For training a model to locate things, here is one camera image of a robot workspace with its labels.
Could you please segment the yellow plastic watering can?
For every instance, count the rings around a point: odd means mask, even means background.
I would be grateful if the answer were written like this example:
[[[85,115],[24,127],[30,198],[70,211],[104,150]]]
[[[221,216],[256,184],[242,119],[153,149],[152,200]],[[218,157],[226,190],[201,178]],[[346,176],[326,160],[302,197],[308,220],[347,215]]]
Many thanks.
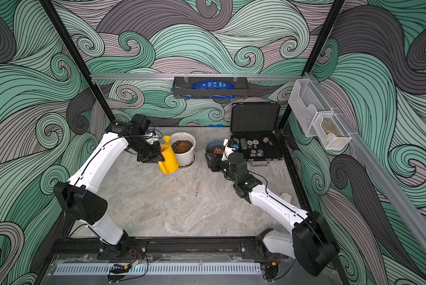
[[[163,136],[164,144],[161,145],[161,154],[164,161],[159,161],[159,167],[163,174],[167,175],[175,172],[179,168],[176,154],[170,144],[170,136]]]

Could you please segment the blue-grey flower pot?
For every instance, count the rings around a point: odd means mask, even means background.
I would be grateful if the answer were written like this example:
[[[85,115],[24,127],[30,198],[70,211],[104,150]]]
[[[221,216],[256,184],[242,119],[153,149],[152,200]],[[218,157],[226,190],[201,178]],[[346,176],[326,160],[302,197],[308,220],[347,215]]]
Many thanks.
[[[214,140],[206,146],[206,152],[209,154],[223,155],[224,149],[224,140]]]

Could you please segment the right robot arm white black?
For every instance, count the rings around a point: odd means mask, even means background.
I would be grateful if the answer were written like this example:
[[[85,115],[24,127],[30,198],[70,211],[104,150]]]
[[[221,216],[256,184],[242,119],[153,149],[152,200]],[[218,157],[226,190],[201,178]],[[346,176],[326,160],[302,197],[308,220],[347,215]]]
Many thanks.
[[[320,275],[338,255],[326,218],[318,211],[305,211],[277,196],[264,176],[248,170],[243,154],[208,153],[205,157],[208,168],[231,181],[240,198],[268,213],[288,231],[270,229],[263,235],[261,241],[268,252],[294,258],[312,276]]]

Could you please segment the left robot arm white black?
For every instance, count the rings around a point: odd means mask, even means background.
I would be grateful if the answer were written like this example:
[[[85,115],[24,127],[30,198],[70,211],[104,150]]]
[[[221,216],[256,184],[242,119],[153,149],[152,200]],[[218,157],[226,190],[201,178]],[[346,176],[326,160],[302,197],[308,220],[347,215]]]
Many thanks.
[[[141,163],[165,161],[156,129],[145,115],[135,115],[131,121],[112,121],[96,149],[66,182],[54,186],[54,194],[63,214],[83,221],[100,241],[120,248],[127,234],[108,214],[108,202],[97,195],[101,182],[116,159],[124,151],[132,150]]]

